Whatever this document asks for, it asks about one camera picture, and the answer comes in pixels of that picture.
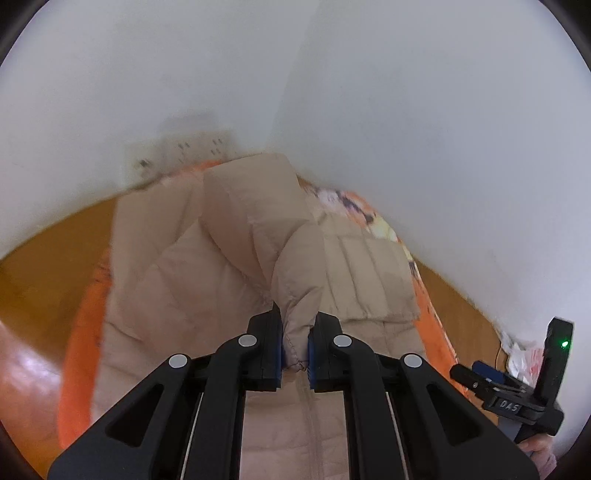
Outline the person's right hand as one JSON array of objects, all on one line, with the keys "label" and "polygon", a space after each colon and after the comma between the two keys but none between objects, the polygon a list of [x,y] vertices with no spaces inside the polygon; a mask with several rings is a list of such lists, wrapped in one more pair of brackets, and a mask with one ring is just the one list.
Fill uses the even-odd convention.
[{"label": "person's right hand", "polygon": [[553,451],[554,438],[546,434],[534,435],[518,444],[518,447],[530,455],[541,479],[546,479],[557,466]]}]

